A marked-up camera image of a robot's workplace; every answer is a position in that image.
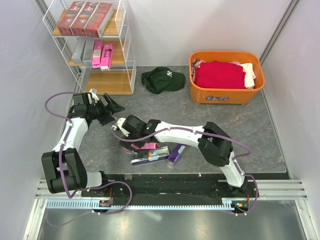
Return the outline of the pink toothpaste box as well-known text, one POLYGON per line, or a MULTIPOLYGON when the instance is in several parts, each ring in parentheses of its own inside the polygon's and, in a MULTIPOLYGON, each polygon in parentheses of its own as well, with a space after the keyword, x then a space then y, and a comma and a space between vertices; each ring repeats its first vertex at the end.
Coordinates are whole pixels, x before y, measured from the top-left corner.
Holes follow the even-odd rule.
POLYGON ((114 53, 113 43, 107 43, 103 45, 100 64, 99 64, 101 71, 109 71, 111 69, 113 53, 114 53))
POLYGON ((130 149, 127 148, 123 148, 125 151, 144 151, 144 150, 152 150, 152 149, 157 149, 160 146, 155 143, 155 142, 151 142, 151 143, 145 143, 143 146, 139 147, 133 143, 131 143, 129 145, 130 149))
POLYGON ((92 55, 92 68, 97 69, 100 67, 102 50, 104 46, 103 40, 96 40, 93 46, 93 55, 92 55))

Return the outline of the red white toothpaste box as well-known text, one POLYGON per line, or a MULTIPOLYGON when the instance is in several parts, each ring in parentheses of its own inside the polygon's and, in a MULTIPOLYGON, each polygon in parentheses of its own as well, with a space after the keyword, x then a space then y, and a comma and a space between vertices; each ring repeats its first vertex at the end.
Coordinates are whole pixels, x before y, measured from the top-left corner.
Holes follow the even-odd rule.
POLYGON ((91 16, 88 24, 84 28, 86 37, 100 38, 113 12, 113 4, 105 2, 99 3, 93 15, 91 16))

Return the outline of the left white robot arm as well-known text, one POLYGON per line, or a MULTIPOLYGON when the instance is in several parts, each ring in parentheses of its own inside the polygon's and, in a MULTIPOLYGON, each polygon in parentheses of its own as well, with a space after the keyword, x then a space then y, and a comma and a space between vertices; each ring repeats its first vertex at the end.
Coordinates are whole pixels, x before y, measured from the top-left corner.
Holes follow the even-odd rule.
POLYGON ((102 97, 99 98, 95 89, 84 93, 72 92, 73 105, 67 116, 45 108, 51 115, 65 120, 64 131, 57 145, 41 156, 50 193, 65 192, 69 198, 73 197, 70 191, 92 190, 99 197, 109 193, 110 185, 104 181, 104 172, 88 172, 78 153, 82 139, 93 121, 97 120, 102 126, 107 125, 115 120, 115 113, 125 110, 107 93, 102 97))

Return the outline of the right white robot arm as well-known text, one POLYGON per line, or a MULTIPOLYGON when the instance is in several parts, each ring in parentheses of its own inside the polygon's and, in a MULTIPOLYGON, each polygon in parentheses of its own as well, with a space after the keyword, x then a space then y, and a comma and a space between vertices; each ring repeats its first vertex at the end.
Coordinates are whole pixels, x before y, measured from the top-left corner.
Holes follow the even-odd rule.
POLYGON ((129 115, 118 119, 112 130, 123 134, 120 138, 123 143, 176 143, 197 148, 209 164, 221 169, 233 196, 240 197, 247 191, 245 173, 237 163, 233 147, 238 142, 213 122, 183 126, 151 119, 146 123, 129 115))

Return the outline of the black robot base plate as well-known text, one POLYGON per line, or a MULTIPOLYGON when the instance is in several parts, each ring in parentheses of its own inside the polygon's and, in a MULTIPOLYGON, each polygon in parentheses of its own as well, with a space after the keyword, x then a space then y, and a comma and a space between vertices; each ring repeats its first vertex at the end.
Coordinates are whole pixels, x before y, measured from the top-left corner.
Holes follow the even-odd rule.
POLYGON ((121 198, 129 193, 123 185, 127 183, 137 198, 139 195, 156 196, 160 194, 186 194, 200 197, 255 198, 257 187, 253 181, 244 179, 244 186, 230 186, 221 173, 179 173, 179 174, 104 174, 102 184, 121 181, 111 186, 83 190, 83 197, 121 198))

